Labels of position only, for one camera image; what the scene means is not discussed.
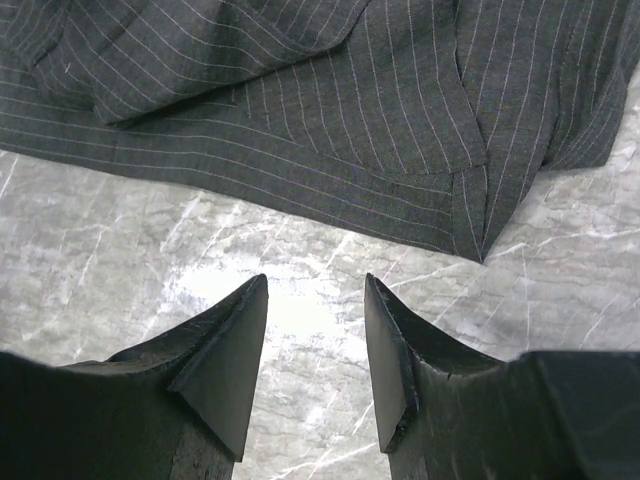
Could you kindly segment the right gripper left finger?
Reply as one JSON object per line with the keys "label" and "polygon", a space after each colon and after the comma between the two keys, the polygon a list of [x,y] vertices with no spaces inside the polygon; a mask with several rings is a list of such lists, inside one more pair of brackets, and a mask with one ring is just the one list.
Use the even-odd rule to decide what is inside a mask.
{"label": "right gripper left finger", "polygon": [[244,455],[264,342],[257,275],[103,361],[1,356],[5,479],[228,479]]}

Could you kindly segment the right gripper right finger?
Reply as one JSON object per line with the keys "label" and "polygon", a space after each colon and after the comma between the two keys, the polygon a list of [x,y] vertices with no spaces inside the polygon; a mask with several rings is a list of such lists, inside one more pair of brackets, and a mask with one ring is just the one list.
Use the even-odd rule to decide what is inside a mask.
{"label": "right gripper right finger", "polygon": [[376,425],[395,479],[635,479],[639,356],[539,350],[501,361],[378,278],[364,317]]}

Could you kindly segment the black pinstripe long sleeve shirt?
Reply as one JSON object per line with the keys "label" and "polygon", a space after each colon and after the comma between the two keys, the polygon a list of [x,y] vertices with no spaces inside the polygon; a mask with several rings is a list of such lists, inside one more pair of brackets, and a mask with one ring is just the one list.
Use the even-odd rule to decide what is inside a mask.
{"label": "black pinstripe long sleeve shirt", "polygon": [[638,61],[635,1],[5,1],[1,146],[479,262]]}

